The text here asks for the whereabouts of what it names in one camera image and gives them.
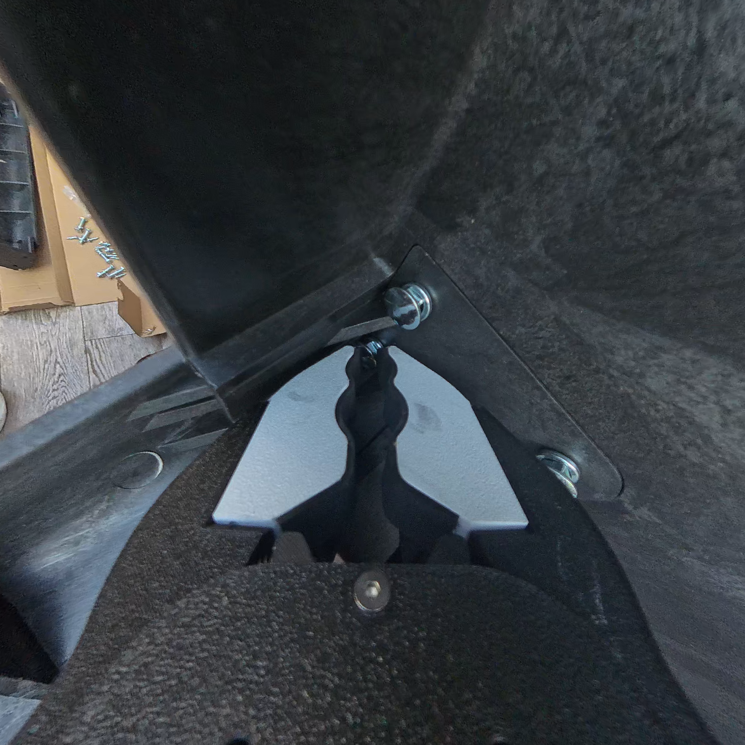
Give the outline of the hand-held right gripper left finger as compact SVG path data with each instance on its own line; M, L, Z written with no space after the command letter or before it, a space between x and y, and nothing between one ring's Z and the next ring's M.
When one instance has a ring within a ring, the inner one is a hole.
M268 401L212 512L221 527L299 534L332 563L357 503L353 431L363 352L344 346L286 382Z

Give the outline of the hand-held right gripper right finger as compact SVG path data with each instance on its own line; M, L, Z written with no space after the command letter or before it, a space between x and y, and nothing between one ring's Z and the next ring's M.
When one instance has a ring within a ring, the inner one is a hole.
M389 434L381 500L401 563L424 563L442 539L518 532L528 517L468 399L396 346L377 357Z

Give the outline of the black metal bracket plate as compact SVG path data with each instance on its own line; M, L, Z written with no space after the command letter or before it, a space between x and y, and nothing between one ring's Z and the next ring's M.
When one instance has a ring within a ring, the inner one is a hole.
M550 449L579 468L582 501L613 501L623 480L612 462L554 398L447 273L415 245L392 278L430 295L430 317L397 331L395 345L456 387L474 407L489 411L535 452Z

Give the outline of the silver screw with washer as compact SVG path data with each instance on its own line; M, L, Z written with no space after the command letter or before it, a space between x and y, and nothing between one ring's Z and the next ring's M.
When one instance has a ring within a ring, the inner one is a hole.
M405 331L418 329L433 311L432 295L414 282L387 288L384 304L387 316Z
M567 455L553 449L540 449L536 453L536 460L564 486L573 498L578 498L577 485L580 482L581 470Z

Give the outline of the heap of small screws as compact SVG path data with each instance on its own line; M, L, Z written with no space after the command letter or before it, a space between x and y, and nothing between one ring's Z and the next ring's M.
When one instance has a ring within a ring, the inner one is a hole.
M90 272L97 279L118 281L127 275L117 247L103 235L91 216L80 216L72 230L63 240L80 247L74 256L92 262Z

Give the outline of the brown cardboard box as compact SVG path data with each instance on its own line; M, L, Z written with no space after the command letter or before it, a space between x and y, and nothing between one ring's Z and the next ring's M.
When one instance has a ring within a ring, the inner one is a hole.
M1 266L2 315L114 302L119 317L139 337L165 334L164 324L128 269L127 275L118 281L97 279L90 272L92 262L74 256L80 247L63 240L63 236L73 232L80 216L94 218L86 203L73 190L42 136L24 119L31 136L36 183L38 262L27 270ZM104 230L95 224L106 236Z

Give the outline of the smooth black board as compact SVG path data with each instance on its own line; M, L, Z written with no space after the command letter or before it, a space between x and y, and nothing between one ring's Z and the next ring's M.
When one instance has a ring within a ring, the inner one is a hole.
M414 239L489 2L2 2L2 67L231 412Z

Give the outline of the black ribbed plastic part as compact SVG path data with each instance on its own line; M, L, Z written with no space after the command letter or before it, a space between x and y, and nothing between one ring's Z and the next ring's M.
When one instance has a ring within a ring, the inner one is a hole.
M1 266L27 270L38 262L36 183L28 125L1 85Z

